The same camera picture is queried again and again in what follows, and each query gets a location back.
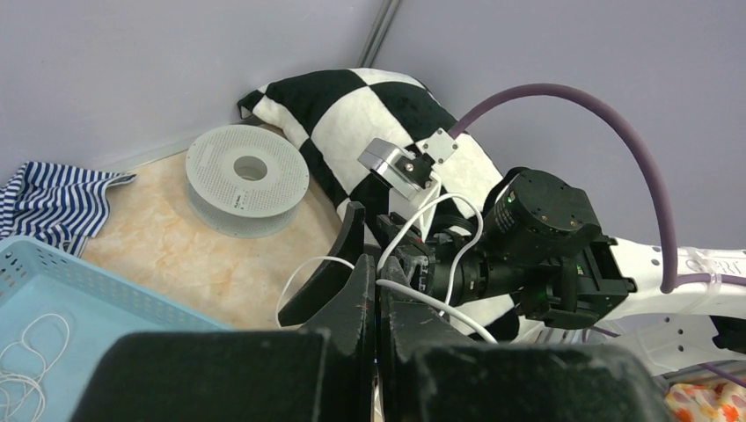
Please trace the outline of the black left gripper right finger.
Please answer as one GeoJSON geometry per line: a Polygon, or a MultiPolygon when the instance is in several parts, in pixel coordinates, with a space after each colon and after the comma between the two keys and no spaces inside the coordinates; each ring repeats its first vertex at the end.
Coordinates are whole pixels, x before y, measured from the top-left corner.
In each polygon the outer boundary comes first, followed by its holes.
{"type": "Polygon", "coordinates": [[[395,258],[378,281],[378,370],[388,421],[671,421],[651,376],[604,345],[493,344],[408,296],[395,258]]]}

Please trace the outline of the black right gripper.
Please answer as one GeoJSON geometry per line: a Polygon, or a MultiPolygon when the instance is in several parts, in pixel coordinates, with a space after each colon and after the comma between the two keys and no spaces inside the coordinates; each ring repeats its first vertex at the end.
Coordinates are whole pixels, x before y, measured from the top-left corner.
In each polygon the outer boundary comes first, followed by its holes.
{"type": "MultiPolygon", "coordinates": [[[[299,290],[279,309],[282,326],[304,324],[346,285],[363,254],[365,206],[352,201],[346,205],[341,231],[332,249],[310,263],[319,266],[299,290]]],[[[454,215],[438,215],[426,237],[411,227],[393,249],[409,287],[451,306],[495,296],[489,287],[494,265],[486,253],[474,246],[461,257],[456,255],[478,233],[475,220],[454,215]]]]}

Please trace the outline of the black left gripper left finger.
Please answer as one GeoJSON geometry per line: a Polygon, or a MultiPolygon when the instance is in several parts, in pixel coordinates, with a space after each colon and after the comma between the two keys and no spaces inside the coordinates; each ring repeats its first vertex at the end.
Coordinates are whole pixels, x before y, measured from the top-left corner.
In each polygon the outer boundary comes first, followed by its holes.
{"type": "Polygon", "coordinates": [[[376,263],[361,255],[297,330],[151,331],[102,356],[75,421],[351,421],[371,418],[376,263]]]}

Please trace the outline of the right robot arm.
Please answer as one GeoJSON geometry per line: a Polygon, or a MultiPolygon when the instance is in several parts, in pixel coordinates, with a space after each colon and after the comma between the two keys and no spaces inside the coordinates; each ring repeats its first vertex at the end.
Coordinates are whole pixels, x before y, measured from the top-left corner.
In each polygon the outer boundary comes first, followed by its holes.
{"type": "Polygon", "coordinates": [[[523,263],[519,251],[542,247],[548,229],[528,212],[535,191],[552,193],[553,215],[574,196],[572,224],[581,223],[589,204],[581,190],[542,171],[515,168],[489,193],[488,213],[499,237],[512,236],[497,251],[484,225],[458,215],[435,215],[439,198],[420,198],[417,220],[379,215],[377,223],[396,242],[406,278],[414,289],[459,311],[458,331],[479,340],[494,336],[475,302],[509,296],[513,314],[530,322],[531,331],[601,331],[602,321],[661,314],[658,324],[607,337],[627,347],[656,374],[673,373],[745,357],[745,272],[729,251],[691,250],[681,260],[684,271],[669,295],[658,286],[662,250],[600,236],[575,257],[562,252],[540,263],[523,263]],[[524,238],[516,237],[525,229],[524,238]]]}

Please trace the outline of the blue perforated plastic basket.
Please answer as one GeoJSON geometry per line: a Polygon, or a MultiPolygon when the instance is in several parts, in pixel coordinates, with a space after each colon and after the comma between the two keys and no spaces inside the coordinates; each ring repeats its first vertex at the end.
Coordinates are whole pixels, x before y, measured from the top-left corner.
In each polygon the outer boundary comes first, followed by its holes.
{"type": "Polygon", "coordinates": [[[1,419],[67,421],[104,353],[140,331],[222,324],[28,236],[1,242],[1,419]]]}

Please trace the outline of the floral patterned cloth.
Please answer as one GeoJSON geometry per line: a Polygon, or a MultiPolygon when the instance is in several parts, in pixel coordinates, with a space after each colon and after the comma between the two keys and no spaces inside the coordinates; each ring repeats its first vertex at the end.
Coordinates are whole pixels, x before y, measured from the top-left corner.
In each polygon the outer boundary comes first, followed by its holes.
{"type": "Polygon", "coordinates": [[[669,389],[665,403],[678,421],[745,420],[745,388],[734,382],[678,383],[669,389]]]}

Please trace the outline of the blue white striped cloth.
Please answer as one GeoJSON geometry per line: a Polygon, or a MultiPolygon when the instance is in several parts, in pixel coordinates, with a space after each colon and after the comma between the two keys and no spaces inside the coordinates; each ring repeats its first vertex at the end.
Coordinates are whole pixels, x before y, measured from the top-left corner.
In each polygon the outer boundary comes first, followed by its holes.
{"type": "Polygon", "coordinates": [[[127,172],[28,161],[1,186],[1,238],[29,236],[79,257],[111,213],[107,190],[135,178],[127,172]]]}

